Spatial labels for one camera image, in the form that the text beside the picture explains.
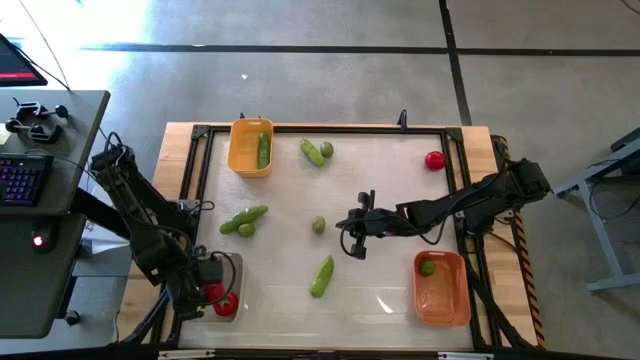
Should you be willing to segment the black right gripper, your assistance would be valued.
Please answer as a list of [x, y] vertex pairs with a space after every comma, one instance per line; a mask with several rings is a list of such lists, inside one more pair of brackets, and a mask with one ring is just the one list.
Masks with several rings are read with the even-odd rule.
[[358, 202], [361, 204], [361, 209], [349, 211], [348, 218], [344, 221], [344, 228], [353, 236], [358, 236], [351, 245], [351, 256], [358, 260], [365, 260], [366, 236], [396, 235], [400, 227], [400, 217], [397, 213], [389, 210], [374, 209], [374, 190], [360, 192]]

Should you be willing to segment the red tomato with green leaf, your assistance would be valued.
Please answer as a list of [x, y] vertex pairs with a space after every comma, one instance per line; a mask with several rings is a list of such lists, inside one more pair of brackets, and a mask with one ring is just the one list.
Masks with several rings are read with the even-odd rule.
[[234, 315], [239, 307], [239, 297], [235, 292], [230, 292], [226, 298], [213, 305], [214, 312], [221, 317]]

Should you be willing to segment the orange plastic basket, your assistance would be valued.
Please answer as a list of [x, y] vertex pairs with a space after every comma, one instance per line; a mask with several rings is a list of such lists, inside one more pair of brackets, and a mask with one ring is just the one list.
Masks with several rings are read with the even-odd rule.
[[[423, 277], [420, 263], [431, 260], [435, 272]], [[454, 252], [421, 251], [412, 268], [413, 307], [416, 316], [428, 325], [458, 327], [471, 320], [466, 266]]]

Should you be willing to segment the yellow plastic basket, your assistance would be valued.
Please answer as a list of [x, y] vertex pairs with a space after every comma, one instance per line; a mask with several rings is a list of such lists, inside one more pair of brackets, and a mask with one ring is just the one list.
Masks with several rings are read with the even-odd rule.
[[[270, 136], [270, 164], [257, 167], [258, 137], [261, 132]], [[274, 126], [267, 118], [241, 118], [232, 123], [228, 151], [228, 167], [245, 178], [264, 178], [271, 173]]]

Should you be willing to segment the black mouse with red light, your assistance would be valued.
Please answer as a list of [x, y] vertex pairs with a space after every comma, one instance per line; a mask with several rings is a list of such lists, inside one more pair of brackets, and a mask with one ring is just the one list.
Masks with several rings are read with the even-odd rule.
[[39, 254], [45, 254], [51, 251], [53, 240], [51, 230], [49, 228], [38, 228], [32, 231], [32, 249]]

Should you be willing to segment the black yellow hazard tape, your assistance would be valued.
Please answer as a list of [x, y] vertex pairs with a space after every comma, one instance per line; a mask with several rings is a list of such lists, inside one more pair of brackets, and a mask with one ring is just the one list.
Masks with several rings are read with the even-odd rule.
[[512, 234], [515, 242], [516, 253], [520, 263], [525, 293], [531, 313], [537, 346], [540, 348], [545, 348], [546, 341], [544, 328], [534, 284], [532, 264], [529, 258], [524, 224], [519, 211], [516, 211], [513, 215]]

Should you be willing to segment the grey desk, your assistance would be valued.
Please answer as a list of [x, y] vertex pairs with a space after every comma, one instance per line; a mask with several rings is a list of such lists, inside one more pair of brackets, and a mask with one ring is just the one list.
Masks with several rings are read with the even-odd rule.
[[[0, 89], [0, 122], [16, 112], [16, 103], [64, 105], [67, 119], [57, 118], [62, 134], [54, 144], [37, 144], [11, 135], [0, 153], [24, 154], [40, 149], [54, 156], [48, 183], [35, 207], [0, 208], [0, 339], [39, 339], [58, 316], [86, 217], [68, 212], [98, 133], [110, 93]], [[49, 228], [53, 247], [32, 249], [32, 231]]]

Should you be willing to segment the black keyboard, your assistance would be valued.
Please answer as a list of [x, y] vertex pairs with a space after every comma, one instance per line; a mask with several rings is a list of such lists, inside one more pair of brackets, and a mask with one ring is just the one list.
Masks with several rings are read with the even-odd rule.
[[36, 206], [52, 163], [49, 155], [0, 154], [0, 206]]

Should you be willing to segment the black clamp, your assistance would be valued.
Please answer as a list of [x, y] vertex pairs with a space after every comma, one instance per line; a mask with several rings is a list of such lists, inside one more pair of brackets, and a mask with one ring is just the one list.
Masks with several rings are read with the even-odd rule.
[[45, 128], [38, 124], [27, 126], [16, 118], [11, 118], [6, 122], [5, 129], [10, 133], [19, 133], [25, 130], [29, 139], [41, 144], [54, 144], [62, 134], [62, 128], [59, 125], [54, 125], [52, 128]]
[[69, 111], [64, 105], [56, 105], [53, 110], [48, 110], [40, 102], [18, 102], [14, 118], [18, 121], [25, 121], [29, 117], [46, 118], [49, 116], [68, 118]]

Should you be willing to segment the grey metal stand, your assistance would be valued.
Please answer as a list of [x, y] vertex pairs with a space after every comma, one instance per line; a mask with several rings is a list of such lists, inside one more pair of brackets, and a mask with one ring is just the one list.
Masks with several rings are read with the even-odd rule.
[[614, 214], [600, 213], [594, 200], [599, 185], [624, 182], [640, 185], [640, 127], [614, 141], [610, 150], [608, 157], [588, 165], [578, 175], [552, 190], [557, 199], [563, 199], [574, 191], [580, 193], [611, 271], [610, 277], [589, 282], [587, 288], [590, 292], [640, 285], [640, 272], [627, 273], [623, 269], [606, 228], [608, 221], [640, 210], [640, 193], [626, 208]]

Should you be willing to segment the dark computer monitor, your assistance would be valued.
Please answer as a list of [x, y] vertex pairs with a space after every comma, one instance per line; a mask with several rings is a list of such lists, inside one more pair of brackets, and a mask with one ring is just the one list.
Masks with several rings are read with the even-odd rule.
[[45, 86], [41, 75], [13, 43], [0, 33], [0, 87]]

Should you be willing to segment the black table frame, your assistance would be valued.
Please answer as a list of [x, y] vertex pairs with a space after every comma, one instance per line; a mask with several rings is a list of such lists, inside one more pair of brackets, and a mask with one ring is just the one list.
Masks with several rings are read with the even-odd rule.
[[[300, 149], [301, 139], [319, 151], [330, 142], [334, 154], [314, 166]], [[202, 216], [199, 243], [238, 253], [244, 262], [241, 312], [234, 322], [189, 321], [182, 325], [183, 348], [217, 350], [304, 349], [356, 351], [470, 350], [480, 343], [503, 344], [478, 299], [465, 326], [428, 325], [413, 307], [412, 266], [424, 250], [472, 250], [459, 240], [452, 222], [422, 238], [371, 238], [365, 260], [343, 252], [351, 244], [336, 223], [357, 206], [361, 191], [374, 190], [375, 203], [437, 199], [481, 180], [497, 169], [489, 133], [482, 128], [419, 126], [279, 125], [272, 170], [265, 178], [243, 178], [227, 164], [230, 137], [217, 133], [204, 196], [216, 205]], [[446, 167], [430, 171], [425, 156], [440, 151]], [[257, 205], [268, 211], [253, 221], [256, 232], [221, 234], [234, 214]], [[316, 216], [325, 231], [312, 230]], [[320, 298], [310, 285], [332, 255], [334, 272]]]

